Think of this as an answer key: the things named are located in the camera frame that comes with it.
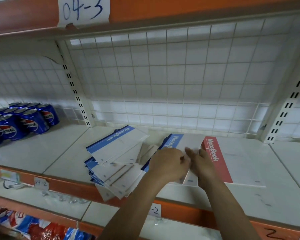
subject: orange price rail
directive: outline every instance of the orange price rail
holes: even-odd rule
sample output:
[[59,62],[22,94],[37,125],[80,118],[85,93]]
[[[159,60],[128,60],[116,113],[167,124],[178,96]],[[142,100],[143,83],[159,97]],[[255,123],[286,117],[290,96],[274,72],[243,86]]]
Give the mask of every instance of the orange price rail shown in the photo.
[[[39,176],[49,182],[49,189],[52,191],[73,195],[79,198],[84,198],[94,202],[107,204],[110,206],[121,207],[127,200],[123,198],[113,198],[104,202],[93,184],[86,184],[83,182],[70,181],[64,178],[52,177],[47,175],[40,175],[32,172],[22,171],[0,166],[0,169],[10,170],[16,172],[20,176],[20,181],[33,185],[34,177]],[[156,199],[156,204],[161,205],[161,215],[163,218],[171,219],[174,221],[184,222],[187,224],[197,225],[206,228],[218,229],[213,212],[208,210],[197,209],[194,207],[181,205],[176,202],[168,202]],[[47,221],[57,222],[64,226],[75,227],[75,220],[68,217],[59,216],[52,212],[37,209],[34,206],[29,206],[20,202],[0,197],[0,206],[12,210],[21,211],[25,214],[32,215],[37,218],[42,218]],[[277,222],[268,222],[261,219],[250,220],[254,228],[262,239],[283,239],[283,240],[299,240],[300,227],[280,224]],[[88,222],[78,222],[79,229],[94,234],[95,236],[102,232],[102,227],[93,225]]]
[[40,37],[300,10],[300,0],[110,0],[110,24],[57,28],[58,0],[0,2],[0,36]]

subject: handwritten label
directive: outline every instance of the handwritten label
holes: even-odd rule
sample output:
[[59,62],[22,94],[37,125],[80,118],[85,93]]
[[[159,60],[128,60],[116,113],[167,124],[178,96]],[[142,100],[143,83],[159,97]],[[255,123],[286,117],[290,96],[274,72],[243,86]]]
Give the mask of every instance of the handwritten label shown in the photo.
[[161,205],[153,203],[148,215],[161,218]]
[[10,180],[13,182],[20,182],[20,176],[16,172],[11,172],[8,170],[0,169],[1,178],[5,180]]
[[109,22],[110,0],[58,0],[58,27],[85,26]]
[[39,190],[49,190],[49,183],[44,178],[34,177],[34,187]]

